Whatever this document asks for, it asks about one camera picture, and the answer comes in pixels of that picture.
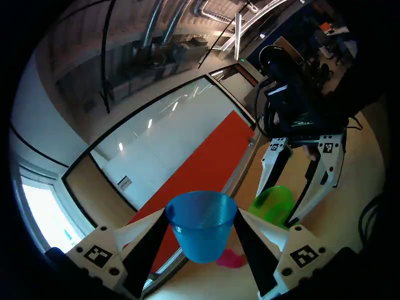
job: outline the green plastic cup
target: green plastic cup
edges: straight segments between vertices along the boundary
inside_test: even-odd
[[[290,189],[277,185],[259,194],[248,212],[275,226],[289,230],[284,223],[294,206]]]

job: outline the blue plastic cup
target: blue plastic cup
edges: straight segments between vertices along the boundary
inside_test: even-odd
[[[192,191],[172,199],[166,216],[186,257],[210,263],[224,252],[237,210],[235,201],[224,193]]]

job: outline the glass wall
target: glass wall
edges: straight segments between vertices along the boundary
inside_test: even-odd
[[[250,126],[245,112],[203,77],[133,116],[92,154],[139,210],[232,111]]]

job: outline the ceiling pipe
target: ceiling pipe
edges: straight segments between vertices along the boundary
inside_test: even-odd
[[[197,17],[204,17],[214,21],[218,21],[225,24],[230,24],[232,19],[230,17],[224,16],[220,13],[216,13],[213,11],[206,10],[205,7],[209,3],[209,0],[197,0],[194,5],[194,15]],[[247,8],[253,13],[257,14],[259,9],[253,3],[248,2]]]
[[[154,29],[167,1],[168,0],[155,0],[140,48],[146,48],[152,43]]]
[[[178,6],[175,9],[175,12],[173,13],[173,17],[169,21],[168,27],[162,38],[161,42],[162,46],[167,45],[171,41],[171,38],[174,34],[175,29],[177,28],[179,20],[181,19],[182,15],[186,11],[186,8],[188,7],[191,1],[192,0],[181,0],[179,2]]]
[[[209,0],[197,0],[196,4],[194,5],[194,15],[197,17],[204,17],[225,24],[230,24],[232,22],[232,19],[230,17],[204,9],[208,3]]]
[[[259,9],[257,6],[255,6],[253,3],[249,2],[247,5],[247,8],[249,11],[251,11],[253,14],[256,14],[259,12]]]

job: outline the person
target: person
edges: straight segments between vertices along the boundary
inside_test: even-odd
[[[389,136],[393,135],[394,100],[397,76],[397,56],[393,55],[393,26],[397,23],[396,9],[387,0],[327,0],[328,4],[340,14],[344,22],[357,40],[357,55],[353,65],[346,71],[336,89],[327,96],[332,112],[347,118],[356,115],[367,105],[374,103],[384,95],[387,106]],[[307,148],[307,154],[313,158],[313,149]],[[369,239],[360,253],[364,264],[368,265],[368,278],[360,289],[371,289],[371,285],[379,286],[381,291],[390,291],[391,275],[396,268],[390,262],[386,265],[379,258],[385,257],[391,249],[394,235],[397,210],[394,209],[392,189],[395,182],[395,157],[392,155],[386,168],[385,184],[382,193],[371,195],[372,202],[377,205],[376,218]]]

